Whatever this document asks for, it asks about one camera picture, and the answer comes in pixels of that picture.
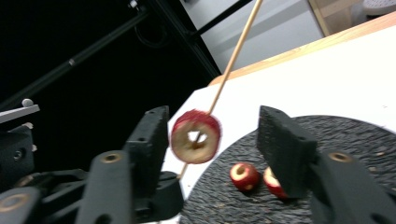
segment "red apple piece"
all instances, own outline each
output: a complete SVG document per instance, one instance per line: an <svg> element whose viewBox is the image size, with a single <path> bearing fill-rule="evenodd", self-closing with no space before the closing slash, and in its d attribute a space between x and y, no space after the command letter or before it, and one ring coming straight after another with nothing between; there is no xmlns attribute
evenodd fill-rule
<svg viewBox="0 0 396 224"><path fill-rule="evenodd" d="M230 170L230 178L233 184L242 192L250 191L258 186L260 174L253 164L238 162Z"/></svg>
<svg viewBox="0 0 396 224"><path fill-rule="evenodd" d="M265 169L263 179L264 179L264 183L267 186L268 190L272 194L274 194L277 198L279 198L279 199L287 199L288 198L288 195L285 193L285 191L280 186L279 181L277 181L277 179L270 167L267 167Z"/></svg>
<svg viewBox="0 0 396 224"><path fill-rule="evenodd" d="M198 133L204 136L205 140L191 140L189 133ZM216 155L220 136L219 122L206 112L193 109L176 120L171 134L171 148L181 161L192 164L204 163Z"/></svg>

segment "black metal frame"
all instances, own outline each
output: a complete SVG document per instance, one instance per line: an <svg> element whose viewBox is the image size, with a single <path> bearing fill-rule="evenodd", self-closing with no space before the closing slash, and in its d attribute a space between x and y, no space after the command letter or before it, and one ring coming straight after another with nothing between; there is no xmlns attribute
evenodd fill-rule
<svg viewBox="0 0 396 224"><path fill-rule="evenodd" d="M38 80L34 81L33 83L29 84L22 90L18 91L17 93L6 99L0 104L0 111L14 108L24 98L32 98L32 96L34 96L36 93L48 87L49 84L65 75L77 65L86 61L97 51L104 48L109 43L128 32L130 29L136 27L139 22L146 19L152 12L157 14L163 20L163 23L166 25L169 32L172 33L172 35L180 43L181 47L184 48L188 55L191 56L191 59L196 62L200 67L203 67L205 69L205 71L207 72L207 77L205 78L207 79L207 81L211 81L213 78L220 75L220 71L217 68L216 64L212 60L208 59L208 52L205 52L202 47L197 43L198 37L249 2L251 2L251 0L240 0L236 2L231 7L227 8L224 12L222 12L220 15L218 15L215 19L210 21L207 25L203 26L196 32L192 32L185 27L183 21L177 17L176 13L167 1L139 1L139 5L143 6L139 7L139 13L137 13L134 18L125 22L123 25L115 29L110 34L102 37L91 46L84 49L82 52L76 54L68 61L60 64L56 68L49 71L43 77L39 78Z"/></svg>

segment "wooden edge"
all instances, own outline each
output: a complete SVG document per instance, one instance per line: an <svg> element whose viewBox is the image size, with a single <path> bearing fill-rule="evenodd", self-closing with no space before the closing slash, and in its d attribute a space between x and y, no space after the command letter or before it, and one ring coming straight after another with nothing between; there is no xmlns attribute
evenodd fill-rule
<svg viewBox="0 0 396 224"><path fill-rule="evenodd" d="M396 12L392 12L374 20L354 26L337 34L327 36L299 48L286 51L269 59L265 59L263 61L259 61L257 63L253 63L246 67L232 71L228 79L245 76L250 73L274 66L276 64L284 63L286 61L301 57L305 54L309 54L320 49L326 49L330 46L334 46L339 43L347 42L349 40L389 28L395 24ZM222 79L223 75L215 77L208 86L219 84Z"/></svg>
<svg viewBox="0 0 396 224"><path fill-rule="evenodd" d="M315 17L317 18L318 25L320 26L320 29L321 29L323 35L329 36L330 35L329 29L326 25L326 21L324 20L323 15L321 14L321 12L318 8L318 4L317 4L316 0L308 0L308 2L312 8L312 11L314 11Z"/></svg>

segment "wooden stick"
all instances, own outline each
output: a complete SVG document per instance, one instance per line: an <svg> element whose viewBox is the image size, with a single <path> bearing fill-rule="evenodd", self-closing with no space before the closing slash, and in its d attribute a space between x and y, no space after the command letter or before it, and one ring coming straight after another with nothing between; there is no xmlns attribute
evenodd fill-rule
<svg viewBox="0 0 396 224"><path fill-rule="evenodd" d="M239 37L238 43L235 46L235 49L233 50L233 54L231 55L230 61L228 61L227 67L225 68L224 71L224 79L220 83L220 87L218 92L216 93L215 99L213 100L212 106L210 106L209 111L207 112L208 115L210 115L213 110L215 109L216 103L218 102L218 99L220 97L220 94L224 88L224 84L227 81L228 77L231 74L231 70L233 69L233 65L235 64L236 58L238 57L239 52L241 51L242 46L245 43L245 40L248 36L248 32L251 28L251 25L254 22L254 19L256 18L257 13L259 12L260 6L262 4L262 0L257 0L256 4L254 5L249 18L247 19L247 24L245 25L244 30L242 31L241 36ZM199 138L201 137L201 133L198 133L197 138L195 140L195 143L198 142ZM186 173L188 163L184 163L183 169L180 173L180 175L177 176L178 179L181 179L183 175Z"/></svg>

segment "apple ring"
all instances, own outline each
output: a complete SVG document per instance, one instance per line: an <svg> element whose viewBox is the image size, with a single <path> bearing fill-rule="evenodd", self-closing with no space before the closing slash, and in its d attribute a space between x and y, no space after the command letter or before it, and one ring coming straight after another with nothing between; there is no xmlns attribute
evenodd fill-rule
<svg viewBox="0 0 396 224"><path fill-rule="evenodd" d="M189 133L205 136L203 142L191 141ZM171 148L181 161L200 164L212 160L219 147L219 122L204 111L191 110L176 120L171 134Z"/></svg>

